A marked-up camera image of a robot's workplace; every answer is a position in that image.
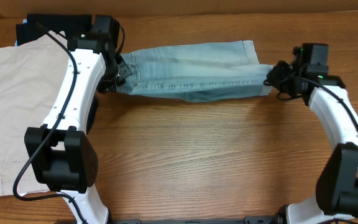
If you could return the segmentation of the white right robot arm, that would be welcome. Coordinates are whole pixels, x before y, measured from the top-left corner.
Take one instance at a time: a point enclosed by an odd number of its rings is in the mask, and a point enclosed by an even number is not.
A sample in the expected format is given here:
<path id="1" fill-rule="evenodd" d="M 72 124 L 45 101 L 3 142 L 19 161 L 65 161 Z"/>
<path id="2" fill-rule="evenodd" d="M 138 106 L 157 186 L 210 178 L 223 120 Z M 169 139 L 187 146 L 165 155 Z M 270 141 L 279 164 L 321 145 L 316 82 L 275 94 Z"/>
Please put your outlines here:
<path id="1" fill-rule="evenodd" d="M 315 194 L 282 206 L 266 223 L 352 223 L 358 218 L 358 115 L 344 82 L 329 74 L 327 44 L 295 47 L 292 63 L 279 61 L 265 85 L 301 98 L 320 120 L 333 150 L 316 182 Z"/>

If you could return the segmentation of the light blue denim shorts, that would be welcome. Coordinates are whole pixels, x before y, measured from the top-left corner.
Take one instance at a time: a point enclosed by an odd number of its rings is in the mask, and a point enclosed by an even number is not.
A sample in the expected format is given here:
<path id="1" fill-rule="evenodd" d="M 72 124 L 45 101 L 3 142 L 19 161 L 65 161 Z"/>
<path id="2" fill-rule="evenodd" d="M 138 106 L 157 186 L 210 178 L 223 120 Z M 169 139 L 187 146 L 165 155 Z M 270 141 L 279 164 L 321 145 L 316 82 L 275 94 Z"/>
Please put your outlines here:
<path id="1" fill-rule="evenodd" d="M 131 75 L 119 93 L 192 103 L 265 96 L 272 65 L 261 64 L 251 40 L 173 45 L 123 54 Z"/>

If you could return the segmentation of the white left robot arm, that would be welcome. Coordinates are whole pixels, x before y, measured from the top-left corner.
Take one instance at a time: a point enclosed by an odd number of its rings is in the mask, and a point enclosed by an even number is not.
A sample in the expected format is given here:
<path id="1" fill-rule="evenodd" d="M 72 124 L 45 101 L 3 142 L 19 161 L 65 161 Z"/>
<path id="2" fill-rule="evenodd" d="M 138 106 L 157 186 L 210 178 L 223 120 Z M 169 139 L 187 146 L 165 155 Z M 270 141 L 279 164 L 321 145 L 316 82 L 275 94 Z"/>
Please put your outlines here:
<path id="1" fill-rule="evenodd" d="M 67 71 L 49 114 L 38 128 L 27 128 L 24 142 L 29 155 L 17 175 L 13 192 L 31 167 L 35 178 L 66 201 L 77 223 L 112 223 L 95 182 L 98 156 L 87 137 L 88 118 L 96 109 L 96 92 L 115 92 L 132 72 L 121 57 L 125 33 L 111 16 L 97 15 L 89 32 L 68 39 Z"/>

